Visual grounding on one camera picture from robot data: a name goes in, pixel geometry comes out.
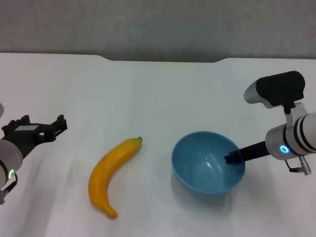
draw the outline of wall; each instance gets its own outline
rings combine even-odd
[[[0,0],[1,52],[316,58],[315,0]]]

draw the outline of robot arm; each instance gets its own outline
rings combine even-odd
[[[279,160],[299,158],[301,167],[290,172],[311,174],[305,156],[316,153],[316,113],[309,114],[302,103],[305,80],[299,72],[287,72],[256,80],[245,91],[250,104],[263,103],[268,109],[283,106],[286,123],[268,131],[264,142],[234,151],[225,157],[227,164],[238,164],[272,155]]]
[[[3,114],[3,106],[0,103],[0,117]],[[4,203],[4,197],[16,186],[16,171],[22,166],[23,159],[39,144],[52,142],[67,129],[67,123],[63,115],[48,125],[31,123],[28,115],[19,120],[12,120],[4,126],[4,137],[0,139],[0,204]],[[5,184],[15,177],[15,181],[1,190]]]

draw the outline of table surface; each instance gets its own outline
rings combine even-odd
[[[250,105],[256,79],[297,70],[316,111],[315,60],[225,59],[216,63],[118,62],[94,55],[0,54],[0,126],[30,115],[68,130],[36,147],[18,170],[19,183],[0,206],[6,237],[297,237],[316,232],[316,175],[289,173],[271,156],[246,164],[225,199],[196,200],[175,179],[171,151],[184,135],[221,133],[239,147],[285,123],[281,108]],[[99,159],[141,136],[140,153],[109,185],[110,220],[92,207],[87,184]],[[307,157],[312,172],[313,155]],[[290,164],[298,165],[297,160]]]

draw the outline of blue bowl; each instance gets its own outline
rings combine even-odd
[[[211,197],[231,191],[242,180],[245,164],[227,165],[224,156],[238,150],[227,137],[215,132],[193,132],[174,146],[171,163],[177,179],[191,194]]]

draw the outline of yellow banana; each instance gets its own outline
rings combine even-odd
[[[109,205],[108,184],[115,171],[133,157],[142,146],[141,137],[128,139],[109,151],[94,167],[89,180],[91,203],[104,211],[110,218],[118,213]]]

